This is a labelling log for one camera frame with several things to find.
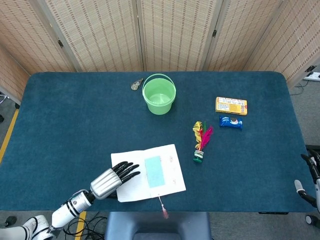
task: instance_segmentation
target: feather shuttlecock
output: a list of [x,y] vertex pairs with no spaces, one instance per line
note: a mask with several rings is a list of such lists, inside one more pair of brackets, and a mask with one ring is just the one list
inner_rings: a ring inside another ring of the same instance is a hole
[[195,122],[192,130],[194,131],[195,140],[197,144],[195,145],[196,151],[194,152],[195,162],[202,163],[204,157],[203,149],[210,141],[211,135],[214,133],[214,128],[210,126],[206,128],[206,123],[202,124],[201,121]]

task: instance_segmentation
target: robot finger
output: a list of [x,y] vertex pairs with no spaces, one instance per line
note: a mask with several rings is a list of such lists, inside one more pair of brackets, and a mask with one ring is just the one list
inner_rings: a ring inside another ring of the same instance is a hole
[[305,155],[305,154],[301,154],[300,156],[302,157],[303,160],[306,161],[307,164],[308,164],[308,163],[312,163],[312,164],[315,165],[316,161],[313,160],[311,157],[309,157],[309,156],[307,156],[307,155]]
[[136,164],[136,165],[133,165],[133,166],[129,167],[127,170],[125,170],[122,173],[118,174],[119,178],[122,179],[124,176],[126,176],[128,173],[132,172],[137,167],[139,167],[139,164]]
[[320,155],[319,153],[317,153],[315,150],[313,149],[309,149],[309,152],[311,153],[311,155],[314,157],[316,166],[318,168],[318,171],[320,171]]
[[119,175],[120,173],[122,173],[124,170],[126,170],[128,167],[130,167],[131,165],[133,165],[133,162],[129,162],[126,163],[124,165],[122,165],[121,167],[118,168],[118,170],[114,171],[117,175]]
[[119,164],[115,165],[115,166],[112,168],[112,170],[115,172],[115,171],[117,171],[121,166],[123,166],[123,165],[125,165],[125,164],[127,164],[127,163],[128,163],[127,161],[122,161],[122,162],[120,162]]
[[137,176],[137,175],[139,175],[139,174],[140,174],[139,171],[135,171],[135,172],[129,174],[128,176],[125,176],[124,178],[121,179],[122,184],[128,182],[128,181],[129,181],[130,179],[132,179],[134,176]]

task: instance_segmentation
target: plastic bucket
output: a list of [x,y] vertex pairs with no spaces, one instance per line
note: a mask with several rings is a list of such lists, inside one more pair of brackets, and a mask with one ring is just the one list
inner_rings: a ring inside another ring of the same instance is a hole
[[156,73],[144,81],[142,95],[150,112],[166,114],[176,98],[176,86],[167,75]]

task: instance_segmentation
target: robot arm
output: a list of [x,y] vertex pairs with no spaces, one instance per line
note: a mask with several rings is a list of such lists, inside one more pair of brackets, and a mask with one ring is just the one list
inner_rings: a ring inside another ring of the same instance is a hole
[[95,199],[103,200],[113,193],[119,186],[139,175],[132,172],[139,165],[123,161],[113,168],[109,168],[90,184],[90,190],[75,193],[58,210],[52,214],[52,223],[43,215],[30,218],[24,225],[0,229],[0,240],[49,240],[58,237],[63,227],[80,213],[89,208]]

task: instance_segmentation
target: blue card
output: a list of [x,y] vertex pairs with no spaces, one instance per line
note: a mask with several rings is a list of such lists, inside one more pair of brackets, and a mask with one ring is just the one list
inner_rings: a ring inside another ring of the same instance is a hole
[[144,160],[146,175],[150,188],[165,185],[160,156],[154,156]]

